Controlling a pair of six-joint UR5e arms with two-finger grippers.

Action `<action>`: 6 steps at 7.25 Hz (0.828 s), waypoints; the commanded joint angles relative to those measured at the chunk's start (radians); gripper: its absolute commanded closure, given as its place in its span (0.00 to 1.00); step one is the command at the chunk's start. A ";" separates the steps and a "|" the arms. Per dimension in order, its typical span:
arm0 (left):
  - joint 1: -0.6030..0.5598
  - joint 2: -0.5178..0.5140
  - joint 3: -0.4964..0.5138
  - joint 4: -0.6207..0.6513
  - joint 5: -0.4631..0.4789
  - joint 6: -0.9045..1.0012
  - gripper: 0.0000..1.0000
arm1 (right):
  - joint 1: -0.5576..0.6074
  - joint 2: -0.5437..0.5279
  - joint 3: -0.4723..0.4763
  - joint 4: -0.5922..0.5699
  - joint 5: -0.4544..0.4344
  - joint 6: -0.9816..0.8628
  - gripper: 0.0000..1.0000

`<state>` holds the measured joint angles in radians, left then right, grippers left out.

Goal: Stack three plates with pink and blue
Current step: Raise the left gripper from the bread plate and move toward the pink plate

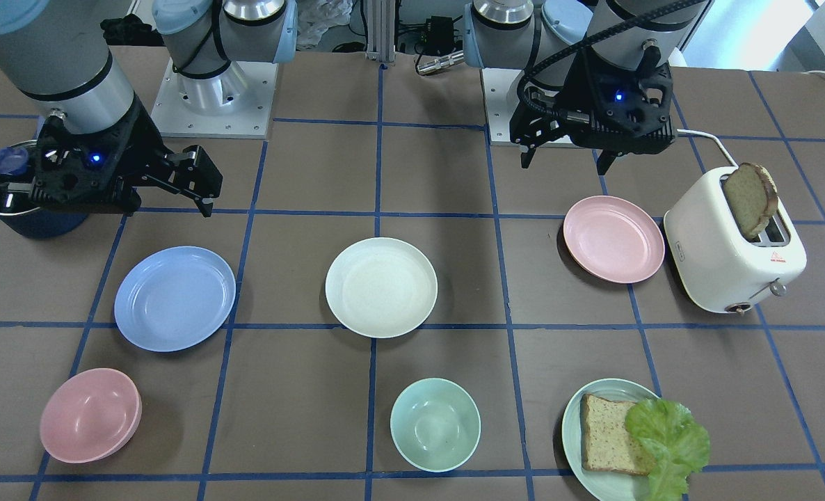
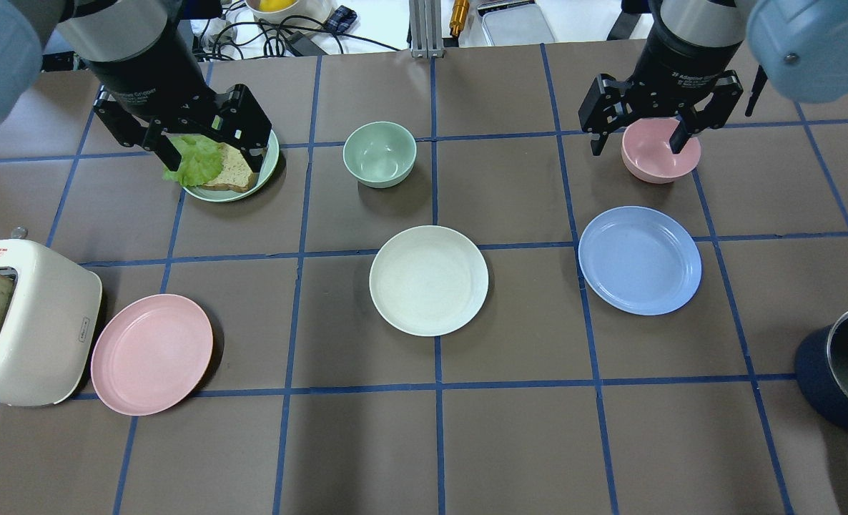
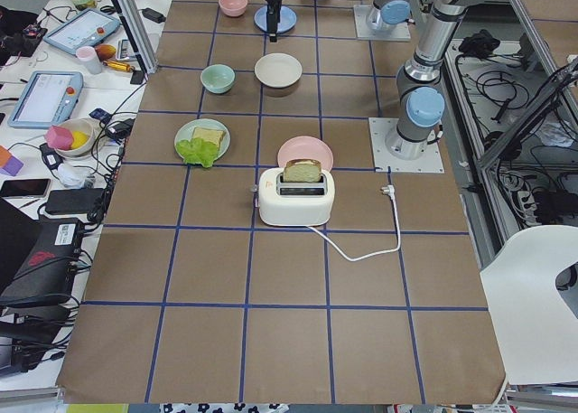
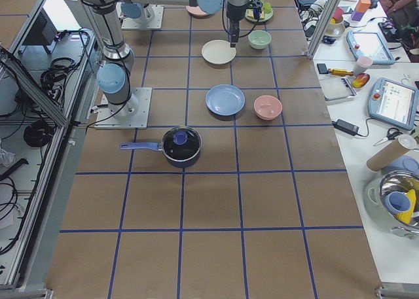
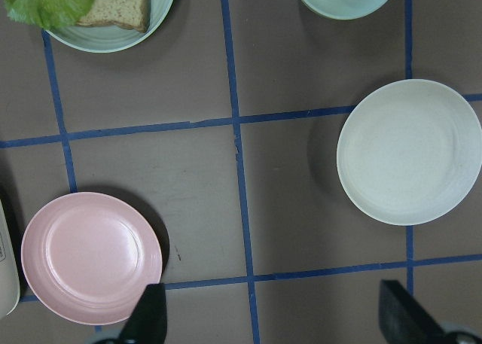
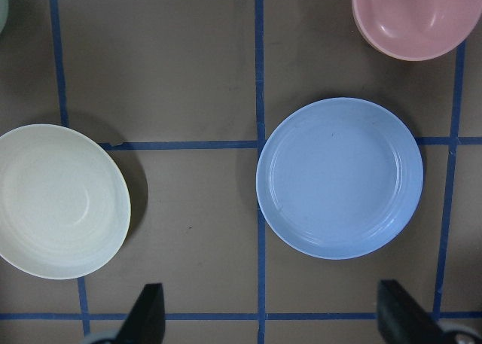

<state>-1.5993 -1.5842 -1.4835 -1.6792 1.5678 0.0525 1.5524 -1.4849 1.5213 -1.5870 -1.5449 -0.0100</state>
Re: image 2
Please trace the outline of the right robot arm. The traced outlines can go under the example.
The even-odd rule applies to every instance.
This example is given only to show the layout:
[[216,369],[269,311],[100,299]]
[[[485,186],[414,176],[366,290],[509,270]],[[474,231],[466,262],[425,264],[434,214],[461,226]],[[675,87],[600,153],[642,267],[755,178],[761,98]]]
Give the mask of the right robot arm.
[[623,1],[621,10],[653,25],[632,75],[599,74],[578,109],[593,155],[640,119],[678,117],[673,153],[723,127],[744,93],[730,69],[742,44],[759,66],[747,114],[765,84],[807,104],[848,95],[848,1]]

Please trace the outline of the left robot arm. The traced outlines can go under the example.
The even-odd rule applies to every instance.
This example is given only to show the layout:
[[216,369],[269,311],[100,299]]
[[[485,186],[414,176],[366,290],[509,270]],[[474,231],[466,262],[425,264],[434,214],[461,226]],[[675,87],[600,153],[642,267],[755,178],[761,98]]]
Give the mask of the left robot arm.
[[170,134],[201,134],[240,151],[259,172],[272,124],[250,88],[207,85],[179,23],[213,19],[218,1],[0,1],[0,124],[41,72],[53,33],[99,79],[94,113],[118,144],[178,170]]

